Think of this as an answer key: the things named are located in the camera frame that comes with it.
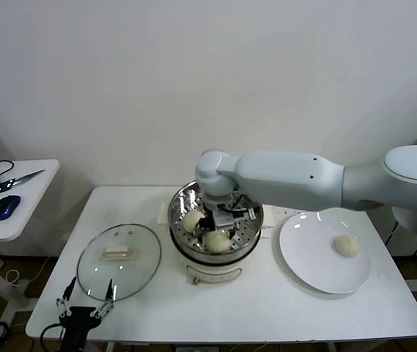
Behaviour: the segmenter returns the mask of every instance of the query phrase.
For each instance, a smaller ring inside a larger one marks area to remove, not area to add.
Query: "white desk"
[[[15,167],[0,177],[0,181],[3,182],[42,169],[45,171],[33,177],[31,180],[12,188],[9,191],[0,193],[0,199],[10,194],[17,194],[21,197],[21,203],[11,217],[0,221],[0,241],[12,241],[21,234],[27,221],[34,212],[34,209],[37,207],[37,204],[47,190],[48,185],[50,185],[50,182],[53,180],[53,177],[59,169],[59,162],[53,159],[15,161]]]
[[[162,202],[175,187],[99,187],[64,248],[26,327],[30,337],[58,322],[55,300],[69,285],[83,248],[117,225],[146,224],[158,234],[162,258],[152,281],[118,301],[91,340],[120,342],[311,342],[417,336],[417,303],[365,213],[328,210],[355,229],[372,258],[368,282],[349,295],[330,295],[302,283],[275,250],[278,229],[262,231],[236,280],[191,284],[167,226],[157,225]],[[97,306],[76,285],[71,305]],[[51,329],[49,338],[58,338]]]
[[[1,182],[11,178],[19,178],[41,169],[44,169],[45,171],[20,186],[0,193],[0,199],[10,194],[17,194],[21,197],[21,203],[15,209],[11,217],[0,221],[0,241],[12,241],[21,234],[59,168],[59,162],[57,160],[15,161],[14,163],[15,165],[12,170],[0,177]],[[1,276],[0,296],[10,303],[5,309],[6,315],[3,317],[5,320],[12,319],[14,313],[19,311],[16,308],[21,308],[21,311],[32,310],[35,303],[35,301],[25,297],[21,290],[8,285],[6,280]]]

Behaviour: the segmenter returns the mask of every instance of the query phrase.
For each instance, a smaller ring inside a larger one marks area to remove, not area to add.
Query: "stainless steel steamer basket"
[[[209,266],[222,266],[236,263],[252,252],[260,239],[260,229],[263,222],[262,206],[250,200],[247,196],[236,195],[233,199],[234,210],[241,208],[254,208],[255,220],[242,220],[240,229],[232,237],[231,249],[220,254],[206,251],[198,238],[188,234],[182,228],[181,221],[186,213],[198,210],[204,213],[202,205],[202,191],[196,181],[190,182],[181,188],[169,204],[169,228],[171,238],[177,249],[188,259],[198,264]]]

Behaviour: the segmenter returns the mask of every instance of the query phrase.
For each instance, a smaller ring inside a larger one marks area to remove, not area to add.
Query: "glass pot lid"
[[[134,295],[150,282],[161,259],[157,235],[139,224],[111,227],[89,242],[78,262],[78,283],[103,301],[112,279],[114,300]]]

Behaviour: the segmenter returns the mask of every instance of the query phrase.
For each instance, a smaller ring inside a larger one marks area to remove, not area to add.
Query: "computer mouse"
[[[12,212],[15,211],[21,197],[19,196],[8,196],[0,199],[0,220],[8,219]]]

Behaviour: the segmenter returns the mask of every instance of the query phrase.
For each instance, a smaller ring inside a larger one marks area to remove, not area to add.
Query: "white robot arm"
[[[417,145],[357,166],[308,153],[234,157],[208,151],[199,159],[196,180],[204,195],[220,204],[238,190],[263,204],[300,210],[366,210],[381,204],[417,210]]]

